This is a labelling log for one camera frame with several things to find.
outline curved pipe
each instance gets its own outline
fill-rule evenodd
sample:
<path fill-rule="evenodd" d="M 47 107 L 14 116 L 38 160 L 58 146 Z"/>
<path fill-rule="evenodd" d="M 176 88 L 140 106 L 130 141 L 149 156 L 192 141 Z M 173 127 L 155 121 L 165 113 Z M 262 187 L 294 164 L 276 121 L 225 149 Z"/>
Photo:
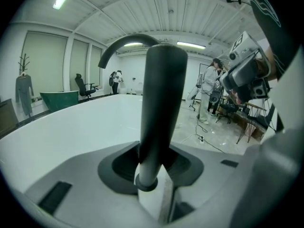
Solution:
<path fill-rule="evenodd" d="M 160 42 L 157 39 L 144 34 L 133 34 L 133 35 L 124 36 L 122 38 L 117 39 L 104 51 L 104 53 L 101 55 L 98 66 L 101 68 L 106 68 L 108 61 L 110 60 L 111 56 L 115 53 L 115 51 L 123 47 L 125 44 L 132 42 L 143 43 L 144 45 L 147 45 L 149 47 L 160 44 Z"/>

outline black joystick handle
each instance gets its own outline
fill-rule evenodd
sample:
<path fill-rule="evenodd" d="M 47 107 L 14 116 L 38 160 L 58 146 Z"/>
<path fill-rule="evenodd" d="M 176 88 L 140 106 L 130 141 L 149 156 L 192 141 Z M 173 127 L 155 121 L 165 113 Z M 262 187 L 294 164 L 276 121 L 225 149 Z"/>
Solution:
<path fill-rule="evenodd" d="M 187 60 L 187 53 L 173 45 L 148 49 L 142 93 L 140 172 L 136 178 L 141 190 L 156 187 L 156 177 L 169 148 L 181 105 Z"/>

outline speaker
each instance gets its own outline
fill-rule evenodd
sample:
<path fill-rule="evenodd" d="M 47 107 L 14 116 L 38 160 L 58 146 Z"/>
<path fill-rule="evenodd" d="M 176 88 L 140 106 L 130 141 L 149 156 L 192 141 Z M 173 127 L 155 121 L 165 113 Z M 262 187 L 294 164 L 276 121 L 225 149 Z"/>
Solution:
<path fill-rule="evenodd" d="M 215 104 L 219 101 L 219 98 L 220 98 L 220 91 L 219 90 L 213 90 L 212 94 L 210 95 L 209 101 L 212 104 Z"/>

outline white jacket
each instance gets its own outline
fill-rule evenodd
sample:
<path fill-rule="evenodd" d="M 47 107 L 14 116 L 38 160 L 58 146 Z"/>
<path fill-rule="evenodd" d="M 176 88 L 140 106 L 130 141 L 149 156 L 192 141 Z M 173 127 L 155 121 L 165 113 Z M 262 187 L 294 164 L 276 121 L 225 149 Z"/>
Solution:
<path fill-rule="evenodd" d="M 123 79 L 123 76 L 122 76 L 122 74 L 121 74 L 120 72 L 116 72 L 116 73 L 114 74 L 114 82 L 115 82 L 115 83 L 120 83 L 120 82 L 122 82 L 122 79 Z"/>
<path fill-rule="evenodd" d="M 201 84 L 200 92 L 202 94 L 210 95 L 213 91 L 215 80 L 218 77 L 218 73 L 215 67 L 210 66 L 203 74 L 203 82 Z"/>

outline white pants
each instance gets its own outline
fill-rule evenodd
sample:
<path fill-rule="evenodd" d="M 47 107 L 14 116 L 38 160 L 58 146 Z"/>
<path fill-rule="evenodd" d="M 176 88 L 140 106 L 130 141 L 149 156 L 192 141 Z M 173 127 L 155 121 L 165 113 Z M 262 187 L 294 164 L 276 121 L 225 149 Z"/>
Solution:
<path fill-rule="evenodd" d="M 207 94 L 201 94 L 200 106 L 199 106 L 199 119 L 201 121 L 208 121 L 209 114 L 207 112 L 210 96 Z"/>

